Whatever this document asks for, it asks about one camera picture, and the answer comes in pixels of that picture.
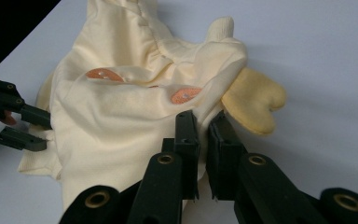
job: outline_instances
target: crumpled fabric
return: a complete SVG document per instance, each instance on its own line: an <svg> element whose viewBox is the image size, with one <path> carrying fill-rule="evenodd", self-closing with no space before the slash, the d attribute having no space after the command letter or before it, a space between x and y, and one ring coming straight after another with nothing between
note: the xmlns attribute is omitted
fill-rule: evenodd
<svg viewBox="0 0 358 224"><path fill-rule="evenodd" d="M158 20L155 1L89 0L73 48L38 94L37 106L50 111L52 130L31 126L30 132L47 139L48 149L24 152L19 172L60 181L64 209L95 185L122 191L143 178L162 139L174 138L176 115L192 110L201 143L201 177L208 124L225 109L225 93L225 106L238 120L244 108L255 112L250 119L260 117L257 111L269 113L269 98L277 95L242 90L241 82L253 71L246 68L245 46L233 38L233 27L230 17L219 18L205 41L194 44L172 36ZM278 87L282 106L280 86L256 76ZM246 102L242 97L251 102L235 107ZM268 122L267 129L255 133L271 132L273 120Z"/></svg>

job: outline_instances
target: black clamp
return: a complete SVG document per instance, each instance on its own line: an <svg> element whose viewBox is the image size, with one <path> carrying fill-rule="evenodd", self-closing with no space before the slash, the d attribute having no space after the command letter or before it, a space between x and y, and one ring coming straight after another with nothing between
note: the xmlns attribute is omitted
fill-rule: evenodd
<svg viewBox="0 0 358 224"><path fill-rule="evenodd" d="M60 224L181 223L182 200L199 195L199 154L196 119L191 111L182 112L176 116L175 138L163 139L141 181L120 193L107 186L86 189Z"/></svg>
<svg viewBox="0 0 358 224"><path fill-rule="evenodd" d="M206 168L213 196L235 202L240 224L358 223L358 194L325 189L317 200L300 191L272 159L241 146L223 112L209 134Z"/></svg>
<svg viewBox="0 0 358 224"><path fill-rule="evenodd" d="M5 111L21 114L21 120L51 129L48 111L27 105L13 83L0 80L0 119L5 119ZM47 148L46 140L6 127L0 132L0 144L16 149L40 151Z"/></svg>

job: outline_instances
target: orange dot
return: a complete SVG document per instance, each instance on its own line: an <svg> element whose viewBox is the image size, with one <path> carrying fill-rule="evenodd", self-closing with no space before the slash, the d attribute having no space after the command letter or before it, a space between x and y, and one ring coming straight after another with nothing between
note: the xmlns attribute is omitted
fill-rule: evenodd
<svg viewBox="0 0 358 224"><path fill-rule="evenodd" d="M192 100L194 97L196 97L200 91L202 91L201 88L185 88L177 91L172 97L171 102L175 105L181 105L185 102L188 102Z"/></svg>
<svg viewBox="0 0 358 224"><path fill-rule="evenodd" d="M124 82L121 76L106 68L92 69L86 73L86 76L89 78L109 79L112 81Z"/></svg>

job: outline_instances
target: white background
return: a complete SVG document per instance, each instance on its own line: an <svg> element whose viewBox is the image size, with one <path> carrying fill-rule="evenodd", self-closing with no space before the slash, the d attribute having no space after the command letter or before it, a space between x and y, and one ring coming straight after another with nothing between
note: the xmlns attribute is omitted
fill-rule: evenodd
<svg viewBox="0 0 358 224"><path fill-rule="evenodd" d="M72 47L86 5L61 0L0 64L0 79L15 83L28 104ZM160 0L158 8L173 34L192 42L203 40L214 19L231 16L248 66L288 94L270 136L254 136L231 120L247 149L271 157L314 197L332 187L358 193L358 1ZM15 128L25 131L27 124ZM60 184L17 173L21 154L0 147L0 223L58 223ZM188 204L183 223L238 223L233 203L211 200L202 183L201 200Z"/></svg>

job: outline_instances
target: cloth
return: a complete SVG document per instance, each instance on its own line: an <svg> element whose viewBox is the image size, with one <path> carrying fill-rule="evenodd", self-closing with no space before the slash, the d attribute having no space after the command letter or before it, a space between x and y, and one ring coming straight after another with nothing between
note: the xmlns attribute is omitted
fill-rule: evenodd
<svg viewBox="0 0 358 224"><path fill-rule="evenodd" d="M48 149L25 151L19 171L60 181L64 209L95 185L122 191L143 178L162 139L174 138L175 116L192 110L201 177L208 124L245 66L245 46L233 38L230 17L214 21L205 41L193 44L172 36L155 1L89 0L73 48L38 95L52 130L32 126L30 132L47 139ZM241 101L241 95L226 99ZM269 100L263 106L269 110ZM241 116L242 110L232 111Z"/></svg>

